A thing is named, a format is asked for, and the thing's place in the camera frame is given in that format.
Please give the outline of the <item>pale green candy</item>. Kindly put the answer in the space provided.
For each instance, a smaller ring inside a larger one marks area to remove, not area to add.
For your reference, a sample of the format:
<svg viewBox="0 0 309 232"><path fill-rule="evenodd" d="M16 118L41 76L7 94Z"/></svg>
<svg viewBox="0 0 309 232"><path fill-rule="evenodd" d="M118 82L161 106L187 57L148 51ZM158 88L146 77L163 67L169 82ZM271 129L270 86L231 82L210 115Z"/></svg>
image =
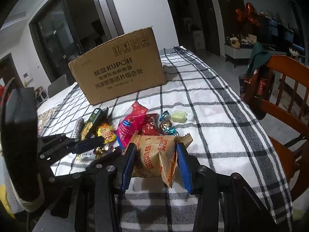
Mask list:
<svg viewBox="0 0 309 232"><path fill-rule="evenodd" d="M171 120L177 123L185 123L187 120L192 121L193 117L192 113L187 113L185 111L173 111L171 113Z"/></svg>

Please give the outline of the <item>yellow orange candy pack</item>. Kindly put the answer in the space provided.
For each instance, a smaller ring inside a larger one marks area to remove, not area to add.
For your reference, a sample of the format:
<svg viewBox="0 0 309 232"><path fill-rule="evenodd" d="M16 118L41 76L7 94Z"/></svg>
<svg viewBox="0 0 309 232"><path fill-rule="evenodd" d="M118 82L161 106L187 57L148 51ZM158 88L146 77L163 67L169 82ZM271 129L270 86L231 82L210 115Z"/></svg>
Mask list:
<svg viewBox="0 0 309 232"><path fill-rule="evenodd" d="M102 136L104 143L111 143L116 140L114 129L108 123L103 123L99 126L97 130L97 136Z"/></svg>

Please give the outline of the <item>white yellow small sachet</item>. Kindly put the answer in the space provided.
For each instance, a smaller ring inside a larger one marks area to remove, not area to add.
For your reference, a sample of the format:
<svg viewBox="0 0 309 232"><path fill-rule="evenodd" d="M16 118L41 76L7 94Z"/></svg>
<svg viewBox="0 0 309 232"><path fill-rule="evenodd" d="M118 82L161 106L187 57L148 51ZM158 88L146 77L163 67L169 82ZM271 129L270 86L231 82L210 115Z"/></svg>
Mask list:
<svg viewBox="0 0 309 232"><path fill-rule="evenodd" d="M94 161L95 159L96 159L96 154L92 150L84 152L82 154L78 154L76 156L76 161L78 163L90 163L91 161Z"/></svg>

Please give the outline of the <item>pink red snack bag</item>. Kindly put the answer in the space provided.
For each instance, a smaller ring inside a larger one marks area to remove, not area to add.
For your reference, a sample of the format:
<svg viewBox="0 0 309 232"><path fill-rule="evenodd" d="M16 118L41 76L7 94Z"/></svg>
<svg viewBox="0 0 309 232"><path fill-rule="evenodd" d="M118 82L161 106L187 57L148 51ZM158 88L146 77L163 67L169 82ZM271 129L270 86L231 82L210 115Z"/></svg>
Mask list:
<svg viewBox="0 0 309 232"><path fill-rule="evenodd" d="M156 125L157 113L148 114L147 112L146 107L135 101L121 117L115 133L117 141L123 150L136 132L141 133L141 129L146 123Z"/></svg>

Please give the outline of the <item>blue foil candy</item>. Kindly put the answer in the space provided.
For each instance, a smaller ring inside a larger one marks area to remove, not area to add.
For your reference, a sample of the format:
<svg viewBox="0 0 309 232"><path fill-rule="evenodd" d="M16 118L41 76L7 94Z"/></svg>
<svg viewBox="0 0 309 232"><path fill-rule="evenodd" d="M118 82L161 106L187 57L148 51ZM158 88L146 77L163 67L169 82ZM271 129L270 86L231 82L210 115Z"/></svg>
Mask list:
<svg viewBox="0 0 309 232"><path fill-rule="evenodd" d="M171 122L171 116L168 111L164 111L159 118L159 133L160 135L179 136Z"/></svg>

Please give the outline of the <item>floral patterned mat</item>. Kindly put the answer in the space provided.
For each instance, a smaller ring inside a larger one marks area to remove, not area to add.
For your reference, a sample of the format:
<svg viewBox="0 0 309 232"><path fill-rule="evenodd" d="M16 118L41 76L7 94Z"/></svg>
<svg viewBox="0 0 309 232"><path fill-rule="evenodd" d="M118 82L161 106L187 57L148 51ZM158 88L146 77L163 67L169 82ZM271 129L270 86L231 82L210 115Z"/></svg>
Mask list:
<svg viewBox="0 0 309 232"><path fill-rule="evenodd" d="M45 129L51 116L54 114L57 108L58 108L57 106L52 107L38 116L38 136L39 137L42 135L43 130Z"/></svg>

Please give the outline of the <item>silver black stick packet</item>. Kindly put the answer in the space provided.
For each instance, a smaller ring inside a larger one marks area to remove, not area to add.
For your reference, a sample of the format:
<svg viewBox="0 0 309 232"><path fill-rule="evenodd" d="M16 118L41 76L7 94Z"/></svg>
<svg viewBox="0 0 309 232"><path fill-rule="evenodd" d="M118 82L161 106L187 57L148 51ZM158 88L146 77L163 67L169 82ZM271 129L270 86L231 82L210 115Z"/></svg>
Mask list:
<svg viewBox="0 0 309 232"><path fill-rule="evenodd" d="M84 119L83 118L79 118L76 121L76 124L74 126L74 130L72 132L71 138L72 139L79 139L83 127L84 127Z"/></svg>

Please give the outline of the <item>dark glass sliding door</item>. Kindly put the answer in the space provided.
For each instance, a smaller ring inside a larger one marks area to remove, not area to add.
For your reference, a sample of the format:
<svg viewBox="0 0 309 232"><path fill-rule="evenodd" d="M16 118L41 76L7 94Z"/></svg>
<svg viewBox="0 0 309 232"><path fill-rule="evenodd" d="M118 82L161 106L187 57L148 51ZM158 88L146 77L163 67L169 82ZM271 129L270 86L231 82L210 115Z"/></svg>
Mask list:
<svg viewBox="0 0 309 232"><path fill-rule="evenodd" d="M29 23L38 58L50 82L70 61L124 34L113 0L48 0Z"/></svg>

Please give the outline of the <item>green biscuit box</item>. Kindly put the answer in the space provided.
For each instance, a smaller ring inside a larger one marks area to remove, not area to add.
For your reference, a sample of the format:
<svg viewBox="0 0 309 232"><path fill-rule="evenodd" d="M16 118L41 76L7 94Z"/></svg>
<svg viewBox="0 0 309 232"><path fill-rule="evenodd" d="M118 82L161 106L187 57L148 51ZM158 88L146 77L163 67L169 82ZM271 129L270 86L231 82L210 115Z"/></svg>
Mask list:
<svg viewBox="0 0 309 232"><path fill-rule="evenodd" d="M105 109L96 108L92 111L92 114L81 131L81 140L90 138L92 135L96 134L101 124L108 122L108 111L108 107Z"/></svg>

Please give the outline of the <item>white shelf rack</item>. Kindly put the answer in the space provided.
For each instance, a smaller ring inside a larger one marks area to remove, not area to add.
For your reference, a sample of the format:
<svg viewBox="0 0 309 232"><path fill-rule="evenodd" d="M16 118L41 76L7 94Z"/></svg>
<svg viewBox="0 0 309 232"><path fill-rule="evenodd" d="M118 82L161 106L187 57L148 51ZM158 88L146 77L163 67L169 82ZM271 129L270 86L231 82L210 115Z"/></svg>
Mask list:
<svg viewBox="0 0 309 232"><path fill-rule="evenodd" d="M45 101L49 99L48 93L42 86L34 90L36 106L39 108Z"/></svg>

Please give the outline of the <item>grey dining chair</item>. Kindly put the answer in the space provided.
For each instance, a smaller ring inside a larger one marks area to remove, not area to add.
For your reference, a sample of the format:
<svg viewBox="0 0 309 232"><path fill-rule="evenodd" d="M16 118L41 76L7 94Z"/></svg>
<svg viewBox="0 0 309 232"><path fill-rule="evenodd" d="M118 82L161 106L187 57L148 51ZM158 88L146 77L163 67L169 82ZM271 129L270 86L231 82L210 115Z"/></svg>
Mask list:
<svg viewBox="0 0 309 232"><path fill-rule="evenodd" d="M48 86L48 96L52 98L53 96L55 96L69 86L70 84L68 82L68 78L66 74L64 74Z"/></svg>

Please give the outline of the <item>dark green cloth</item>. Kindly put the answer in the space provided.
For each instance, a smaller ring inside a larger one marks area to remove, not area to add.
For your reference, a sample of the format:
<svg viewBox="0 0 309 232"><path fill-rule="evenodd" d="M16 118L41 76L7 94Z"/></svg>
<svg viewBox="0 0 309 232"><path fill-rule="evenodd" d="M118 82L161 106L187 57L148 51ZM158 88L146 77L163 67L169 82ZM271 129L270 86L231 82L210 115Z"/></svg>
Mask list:
<svg viewBox="0 0 309 232"><path fill-rule="evenodd" d="M272 57L272 54L265 50L261 43L256 42L253 46L251 56L248 63L248 68L246 71L246 76L248 78L252 77L254 71L256 69L259 69L261 66L266 64L270 58Z"/></svg>

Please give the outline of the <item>tan fortune biscuits bag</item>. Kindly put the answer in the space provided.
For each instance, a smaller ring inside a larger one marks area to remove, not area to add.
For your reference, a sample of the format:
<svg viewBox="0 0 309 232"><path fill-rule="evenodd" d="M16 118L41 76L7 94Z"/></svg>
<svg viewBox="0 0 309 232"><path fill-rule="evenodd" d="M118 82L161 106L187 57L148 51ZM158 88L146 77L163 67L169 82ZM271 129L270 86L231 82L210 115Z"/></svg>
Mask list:
<svg viewBox="0 0 309 232"><path fill-rule="evenodd" d="M193 138L190 134L181 136L146 136L135 133L131 140L137 147L133 177L161 177L171 188L177 168L176 145L183 143L187 148Z"/></svg>

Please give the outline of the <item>brown cardboard box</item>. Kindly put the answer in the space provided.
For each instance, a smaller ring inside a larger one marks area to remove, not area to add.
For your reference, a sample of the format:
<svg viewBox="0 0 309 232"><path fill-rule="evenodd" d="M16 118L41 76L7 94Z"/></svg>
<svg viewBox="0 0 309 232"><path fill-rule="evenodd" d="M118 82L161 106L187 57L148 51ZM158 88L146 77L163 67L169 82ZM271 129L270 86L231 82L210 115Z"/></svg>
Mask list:
<svg viewBox="0 0 309 232"><path fill-rule="evenodd" d="M91 105L166 84L152 27L109 40L68 66Z"/></svg>

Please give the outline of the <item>white low tv cabinet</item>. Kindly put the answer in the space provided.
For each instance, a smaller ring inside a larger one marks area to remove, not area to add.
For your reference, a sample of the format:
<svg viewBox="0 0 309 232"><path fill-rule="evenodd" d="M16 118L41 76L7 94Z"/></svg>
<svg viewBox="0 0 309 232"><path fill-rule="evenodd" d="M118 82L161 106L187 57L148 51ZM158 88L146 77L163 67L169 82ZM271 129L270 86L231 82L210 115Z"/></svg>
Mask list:
<svg viewBox="0 0 309 232"><path fill-rule="evenodd" d="M249 59L251 57L252 49L249 48L233 48L229 45L225 45L225 61L229 61L237 66L248 65Z"/></svg>

